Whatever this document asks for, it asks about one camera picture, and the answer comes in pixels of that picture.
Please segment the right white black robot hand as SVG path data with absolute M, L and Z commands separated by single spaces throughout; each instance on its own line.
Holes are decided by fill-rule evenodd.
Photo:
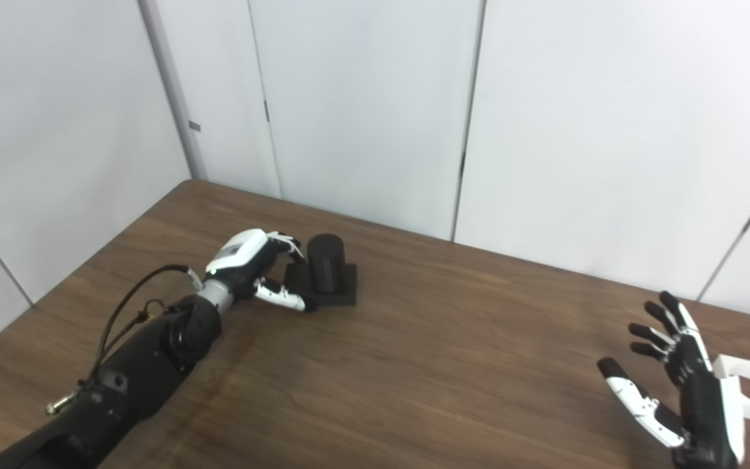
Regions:
M 652 397 L 612 357 L 596 365 L 609 389 L 647 433 L 669 449 L 676 468 L 738 468 L 746 451 L 742 387 L 718 377 L 699 327 L 669 291 L 646 301 L 645 311 L 662 326 L 631 323 L 631 350 L 657 360 L 679 394 L 679 411 Z

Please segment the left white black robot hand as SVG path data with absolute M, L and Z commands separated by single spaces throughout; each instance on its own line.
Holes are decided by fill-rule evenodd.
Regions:
M 300 246 L 294 237 L 279 231 L 242 231 L 230 238 L 206 265 L 202 288 L 197 296 L 217 309 L 220 315 L 230 311 L 238 301 L 250 298 L 294 311 L 316 311 L 319 305 L 313 298 L 300 296 L 267 277 L 280 253 L 289 255 L 295 264 L 305 263 Z

